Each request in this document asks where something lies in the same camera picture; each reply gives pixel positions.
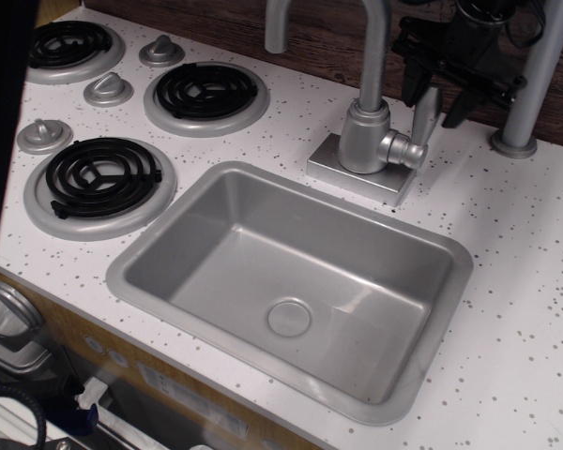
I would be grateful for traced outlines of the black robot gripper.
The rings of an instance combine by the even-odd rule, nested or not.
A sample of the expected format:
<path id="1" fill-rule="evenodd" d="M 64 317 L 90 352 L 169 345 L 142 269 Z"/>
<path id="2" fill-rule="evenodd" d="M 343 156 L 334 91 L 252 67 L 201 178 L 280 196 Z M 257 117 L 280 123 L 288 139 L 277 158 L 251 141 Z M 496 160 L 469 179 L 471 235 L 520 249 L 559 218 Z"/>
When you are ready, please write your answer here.
<path id="1" fill-rule="evenodd" d="M 458 127 L 488 101 L 512 105 L 526 80 L 501 52 L 498 39 L 516 8 L 515 1 L 457 1 L 449 22 L 401 18 L 392 50 L 404 61 L 403 103 L 413 107 L 439 76 L 462 88 L 443 128 Z"/>

